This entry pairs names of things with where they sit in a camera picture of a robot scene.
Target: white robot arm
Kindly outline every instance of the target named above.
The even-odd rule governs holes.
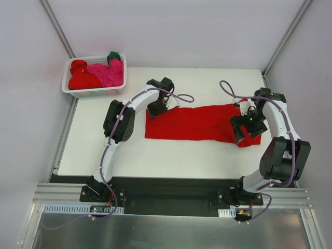
[[[251,175],[239,179],[237,196],[235,198],[238,200],[238,203],[241,202],[241,199],[253,198],[266,187],[287,182],[291,177],[292,181],[298,180],[301,177],[310,152],[309,142],[302,141],[293,128],[287,113],[285,96],[279,93],[272,93],[268,88],[261,88],[255,92],[255,97],[258,98],[252,99],[255,103],[254,109],[250,110],[248,102],[242,103],[243,107],[239,105],[241,115],[230,120],[236,136],[236,142],[238,143],[244,138],[241,126],[244,126],[252,137],[265,132],[267,130],[263,123],[265,119],[269,124],[272,141],[261,158],[259,169]],[[272,102],[267,101],[267,99],[272,100],[280,109]],[[285,118],[288,130],[292,133],[292,139],[294,138],[295,141],[294,155],[292,139],[287,131]],[[293,157],[295,157],[295,170],[292,175]]]
[[[102,154],[101,165],[96,168],[93,174],[93,178],[96,181],[100,183],[103,182],[100,167],[102,167],[106,182],[112,179],[112,171],[117,155],[123,143],[129,139],[133,132],[134,117],[138,112],[148,107],[150,115],[155,117],[179,106],[178,101],[173,96],[167,96],[165,92],[157,90],[156,88],[172,91],[174,85],[172,81],[167,78],[164,78],[161,82],[150,80],[144,89],[131,99],[122,102],[116,100],[111,102],[104,122],[106,136],[105,149]],[[121,115],[121,121],[117,124],[114,134],[112,134],[116,119],[118,119],[120,111],[124,106],[126,106],[126,108],[124,109],[123,115]]]

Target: laundry basket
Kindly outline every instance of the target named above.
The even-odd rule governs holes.
[[[120,54],[121,60],[123,61],[123,85],[119,87],[104,87],[104,88],[92,88],[92,89],[82,89],[82,90],[70,90],[68,88],[69,80],[72,78],[71,66],[72,61],[75,60],[84,60],[88,65],[92,64],[107,64],[107,56],[88,56],[88,57],[79,57],[70,59],[65,66],[65,71],[62,78],[62,91],[65,93],[70,93],[76,98],[84,97],[94,97],[94,96],[105,96],[105,95],[119,95],[123,93],[123,89],[126,86],[127,81],[127,61],[126,57],[123,54]]]

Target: cable tie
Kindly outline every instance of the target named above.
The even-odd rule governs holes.
[[[289,131],[287,131],[287,134],[293,134],[294,130],[293,129],[290,129]]]
[[[232,99],[232,102],[233,102],[233,104],[235,104],[235,103],[238,103],[240,100],[241,100],[241,99],[239,99],[239,98],[233,98],[233,99]]]

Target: pink garment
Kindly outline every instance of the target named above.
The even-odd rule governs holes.
[[[123,85],[123,61],[112,59],[109,66],[93,64],[88,66],[88,72],[97,76],[103,87],[119,87]]]

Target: white tabletop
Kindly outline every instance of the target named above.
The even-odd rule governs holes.
[[[104,148],[103,122],[112,100],[127,99],[150,79],[171,79],[175,93],[188,93],[195,102],[182,107],[223,105],[232,98],[219,87],[227,80],[237,95],[253,95],[264,86],[260,70],[203,68],[128,68],[123,95],[79,99],[65,145],[58,175],[89,176],[99,165]],[[217,141],[174,141],[145,139],[145,112],[136,114],[134,133],[123,145],[113,176],[239,178],[259,168],[271,140],[262,135],[261,145],[239,148]]]

